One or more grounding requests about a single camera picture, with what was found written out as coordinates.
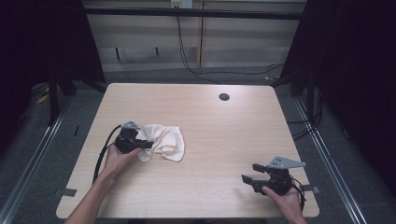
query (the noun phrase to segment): person's right hand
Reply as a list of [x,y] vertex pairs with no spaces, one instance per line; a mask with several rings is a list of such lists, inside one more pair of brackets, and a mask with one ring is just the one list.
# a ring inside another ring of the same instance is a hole
[[105,167],[102,173],[106,173],[110,178],[114,178],[133,158],[137,157],[142,148],[136,148],[129,153],[121,153],[116,145],[111,144],[107,150]]
[[262,191],[274,200],[282,216],[289,223],[305,224],[305,218],[300,206],[300,195],[295,188],[291,188],[285,195],[278,195],[268,187],[262,187]]

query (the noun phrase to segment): black round object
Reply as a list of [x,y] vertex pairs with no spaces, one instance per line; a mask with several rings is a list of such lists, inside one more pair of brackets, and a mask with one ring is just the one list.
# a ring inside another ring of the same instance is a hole
[[230,95],[227,94],[227,93],[222,93],[222,94],[219,95],[219,98],[222,101],[228,101],[228,100],[230,100]]

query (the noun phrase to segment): black cable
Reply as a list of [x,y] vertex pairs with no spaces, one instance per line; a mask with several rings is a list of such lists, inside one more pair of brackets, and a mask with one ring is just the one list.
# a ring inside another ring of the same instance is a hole
[[[322,109],[320,109],[318,112],[317,112],[317,114],[315,115],[315,119],[317,119],[317,118],[319,118],[320,116],[321,116],[321,112],[322,111]],[[309,121],[309,119],[301,119],[301,120],[293,120],[293,121],[286,121],[288,124],[301,124],[301,123],[306,123],[306,122],[308,122]]]
[[300,183],[300,181],[298,181],[297,179],[292,178],[292,180],[296,181],[300,185],[301,189],[299,189],[297,186],[291,184],[291,186],[294,187],[295,189],[297,189],[298,193],[300,194],[300,206],[301,206],[301,211],[303,211],[304,206],[305,206],[305,201],[306,201],[304,187]]
[[312,127],[309,127],[308,130],[303,130],[301,132],[293,134],[293,140],[296,141],[304,136],[306,136],[308,133],[312,133],[320,124],[321,119],[322,119],[322,113],[323,113],[323,96],[321,94],[321,91],[318,93],[318,106],[317,106],[317,114],[315,115],[315,123]]
[[276,87],[278,87],[278,86],[285,85],[285,84],[291,82],[291,80],[292,80],[293,78],[295,78],[295,77],[297,77],[298,75],[300,75],[301,72],[303,72],[303,71],[304,71],[304,69],[303,69],[303,68],[300,68],[300,69],[297,69],[297,70],[291,72],[291,73],[290,73],[289,75],[287,75],[287,76],[281,76],[277,81],[271,83],[270,86],[273,87],[273,88],[276,88]]
[[180,51],[180,57],[181,57],[181,61],[183,62],[184,67],[191,72],[193,75],[195,75],[198,78],[216,83],[216,84],[220,84],[217,81],[211,80],[209,78],[205,78],[205,77],[200,77],[198,75],[208,75],[208,74],[236,74],[236,75],[246,75],[246,76],[255,76],[255,75],[261,75],[261,74],[265,74],[265,73],[269,73],[270,71],[276,69],[279,66],[284,65],[283,63],[274,63],[274,64],[270,64],[267,69],[265,71],[262,72],[257,72],[257,73],[240,73],[240,72],[228,72],[228,71],[220,71],[220,72],[195,72],[192,71],[192,69],[189,66],[188,60],[187,60],[187,56],[184,50],[184,44],[183,44],[183,38],[181,35],[181,26],[180,26],[180,17],[177,17],[177,31],[178,31],[178,41],[179,41],[179,51]]
[[120,127],[121,127],[121,125],[117,126],[116,128],[113,129],[113,131],[111,131],[110,135],[108,136],[108,138],[107,138],[107,140],[106,140],[106,142],[105,142],[105,145],[104,145],[103,148],[102,148],[101,153],[99,154],[99,158],[98,158],[98,161],[96,162],[96,166],[95,166],[95,172],[94,172],[94,174],[93,174],[93,181],[92,181],[92,184],[95,182],[96,178],[98,177],[99,168],[100,168],[100,165],[102,164],[103,157],[105,156],[105,153],[106,153],[108,147],[111,146],[111,145],[108,146],[107,144],[108,144],[108,142],[110,141],[111,136],[113,135],[113,133],[114,133],[118,128],[120,128]]
[[188,61],[187,61],[187,57],[186,57],[186,53],[184,50],[184,44],[183,44],[183,39],[181,37],[181,27],[180,27],[180,17],[176,17],[177,20],[177,31],[178,31],[178,42],[179,42],[179,50],[180,50],[180,57],[181,57],[181,61],[183,62],[184,67],[191,72],[193,75],[195,75],[196,77],[200,78],[200,79],[204,79],[206,81],[210,81],[216,84],[220,84],[217,81],[211,80],[209,78],[205,78],[205,77],[200,77],[198,76],[194,71],[191,70]]

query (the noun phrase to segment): white cloth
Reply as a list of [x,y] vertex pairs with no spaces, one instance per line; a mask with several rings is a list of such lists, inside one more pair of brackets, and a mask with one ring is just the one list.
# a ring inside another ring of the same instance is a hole
[[137,139],[154,142],[152,148],[145,148],[137,156],[142,162],[149,161],[152,153],[162,154],[170,161],[181,161],[184,156],[184,141],[178,127],[150,124],[141,127]]

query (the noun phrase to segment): wall outlet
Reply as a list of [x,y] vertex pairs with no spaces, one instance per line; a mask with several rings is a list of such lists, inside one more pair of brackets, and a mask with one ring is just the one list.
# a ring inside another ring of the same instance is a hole
[[181,0],[171,0],[171,8],[181,8]]
[[182,8],[192,8],[192,0],[181,0]]

